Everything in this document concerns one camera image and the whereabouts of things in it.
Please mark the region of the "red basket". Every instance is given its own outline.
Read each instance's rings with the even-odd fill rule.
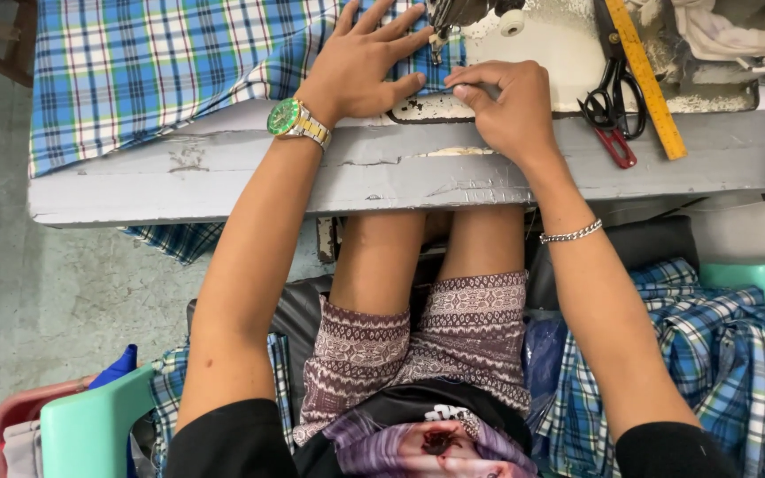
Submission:
[[[0,405],[0,478],[8,477],[8,464],[5,462],[4,431],[11,425],[40,419],[40,409],[48,402],[60,397],[67,397],[83,392],[93,382],[96,375],[77,378],[61,384],[47,385],[30,389],[7,397]]]

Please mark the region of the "wristwatch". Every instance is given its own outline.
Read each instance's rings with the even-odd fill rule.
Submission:
[[[303,101],[287,98],[280,101],[268,116],[268,131],[279,139],[308,136],[318,142],[326,151],[332,133],[312,117],[303,106]]]

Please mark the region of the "fingernail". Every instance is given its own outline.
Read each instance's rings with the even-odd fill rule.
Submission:
[[[465,85],[456,85],[453,87],[453,95],[460,100],[464,100],[468,94],[468,87]]]

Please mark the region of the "green watch face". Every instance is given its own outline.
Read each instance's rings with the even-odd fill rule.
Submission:
[[[280,101],[268,116],[268,131],[271,135],[284,135],[297,122],[300,103],[293,98]]]

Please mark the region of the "yellow ruler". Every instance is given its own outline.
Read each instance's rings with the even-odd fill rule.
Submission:
[[[684,140],[681,139],[681,134],[677,131],[677,125],[675,125],[675,120],[672,119],[672,114],[669,112],[669,106],[665,103],[660,84],[653,76],[651,63],[645,54],[642,41],[639,40],[637,29],[633,27],[631,16],[627,13],[625,0],[604,1],[610,9],[613,25],[619,32],[619,37],[622,38],[622,47],[625,49],[627,63],[631,66],[633,76],[643,91],[645,105],[648,106],[651,120],[654,127],[657,128],[657,135],[660,136],[666,156],[671,160],[687,156],[687,147],[684,146]]]

